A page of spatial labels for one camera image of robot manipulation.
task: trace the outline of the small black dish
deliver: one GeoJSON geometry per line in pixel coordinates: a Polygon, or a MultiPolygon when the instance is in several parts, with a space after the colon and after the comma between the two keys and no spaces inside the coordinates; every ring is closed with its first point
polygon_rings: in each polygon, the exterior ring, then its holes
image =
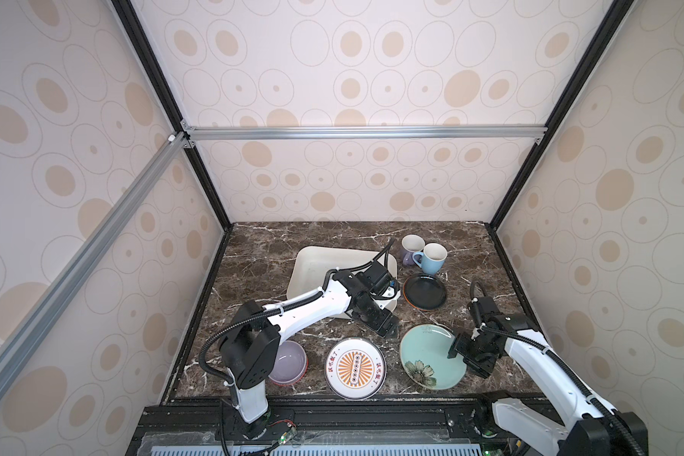
{"type": "Polygon", "coordinates": [[[436,276],[418,273],[410,276],[402,286],[408,304],[424,312],[436,310],[446,303],[446,286],[436,276]]]}

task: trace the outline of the green plate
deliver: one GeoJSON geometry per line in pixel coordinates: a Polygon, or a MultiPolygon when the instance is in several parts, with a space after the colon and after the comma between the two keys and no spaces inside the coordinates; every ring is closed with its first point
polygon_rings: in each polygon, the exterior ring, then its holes
{"type": "Polygon", "coordinates": [[[466,373],[463,356],[448,359],[448,348],[456,336],[436,325],[419,325],[401,341],[401,363],[405,373],[429,390],[453,388],[466,373]]]}

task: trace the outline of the patterned wallpaper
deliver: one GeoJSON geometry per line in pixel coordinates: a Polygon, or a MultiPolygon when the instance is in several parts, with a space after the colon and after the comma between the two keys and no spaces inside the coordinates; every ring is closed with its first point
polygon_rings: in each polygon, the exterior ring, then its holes
{"type": "Polygon", "coordinates": [[[0,402],[0,454],[123,456],[157,404],[221,237],[179,154],[0,402]]]}
{"type": "Polygon", "coordinates": [[[543,123],[610,0],[135,0],[191,125],[543,123]]]}
{"type": "Polygon", "coordinates": [[[491,220],[532,138],[199,141],[231,220],[491,220]]]}
{"type": "Polygon", "coordinates": [[[0,2],[0,345],[165,142],[100,0],[0,2]]]}
{"type": "Polygon", "coordinates": [[[684,0],[648,0],[500,236],[553,347],[684,456],[684,0]]]}

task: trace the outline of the white plate with orange design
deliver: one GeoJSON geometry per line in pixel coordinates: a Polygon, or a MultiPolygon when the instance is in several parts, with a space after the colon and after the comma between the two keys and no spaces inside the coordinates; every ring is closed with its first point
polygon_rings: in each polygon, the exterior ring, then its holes
{"type": "Polygon", "coordinates": [[[335,393],[350,401],[361,401],[383,386],[385,358],[372,342],[348,337],[327,355],[325,377],[335,393]]]}

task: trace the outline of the white rectangular tray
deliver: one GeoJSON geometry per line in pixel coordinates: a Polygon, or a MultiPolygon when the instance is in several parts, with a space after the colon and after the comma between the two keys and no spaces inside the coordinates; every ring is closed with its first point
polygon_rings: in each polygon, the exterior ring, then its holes
{"type": "MultiPolygon", "coordinates": [[[[353,268],[372,260],[377,252],[372,250],[332,249],[310,245],[304,247],[297,254],[292,278],[287,287],[287,299],[296,298],[314,288],[321,287],[325,281],[325,274],[329,269],[353,268]]],[[[378,259],[383,264],[383,257],[378,259]]],[[[393,278],[397,277],[397,261],[388,254],[388,271],[393,278]]],[[[385,309],[391,312],[397,305],[397,298],[388,301],[385,309]]],[[[335,315],[337,318],[349,317],[345,314],[335,315]]]]}

